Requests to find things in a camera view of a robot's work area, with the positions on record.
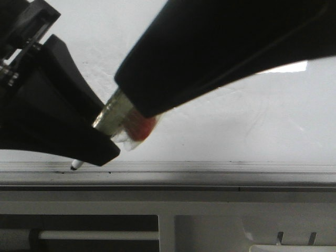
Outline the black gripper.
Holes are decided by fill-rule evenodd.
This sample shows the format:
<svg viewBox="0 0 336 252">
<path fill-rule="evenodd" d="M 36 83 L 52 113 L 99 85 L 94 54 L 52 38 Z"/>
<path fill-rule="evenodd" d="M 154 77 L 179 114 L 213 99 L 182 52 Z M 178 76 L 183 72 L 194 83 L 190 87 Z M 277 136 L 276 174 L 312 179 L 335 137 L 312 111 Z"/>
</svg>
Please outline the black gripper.
<svg viewBox="0 0 336 252">
<path fill-rule="evenodd" d="M 28 86 L 39 91 L 58 89 L 61 40 L 51 35 L 40 41 L 60 16 L 46 1 L 1 1 L 2 92 Z"/>
</svg>

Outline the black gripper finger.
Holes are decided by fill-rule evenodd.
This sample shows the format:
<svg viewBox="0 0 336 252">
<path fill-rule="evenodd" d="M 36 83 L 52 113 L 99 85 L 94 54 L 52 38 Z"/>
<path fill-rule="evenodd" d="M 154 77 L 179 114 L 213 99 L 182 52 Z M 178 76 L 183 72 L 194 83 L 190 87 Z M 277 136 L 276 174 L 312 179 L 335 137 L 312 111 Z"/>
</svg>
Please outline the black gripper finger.
<svg viewBox="0 0 336 252">
<path fill-rule="evenodd" d="M 52 35 L 1 77 L 1 149 L 105 165 L 120 149 L 92 126 L 102 108 L 66 44 Z"/>
<path fill-rule="evenodd" d="M 335 55 L 335 1 L 167 1 L 115 82 L 152 117 L 271 68 Z"/>
</svg>

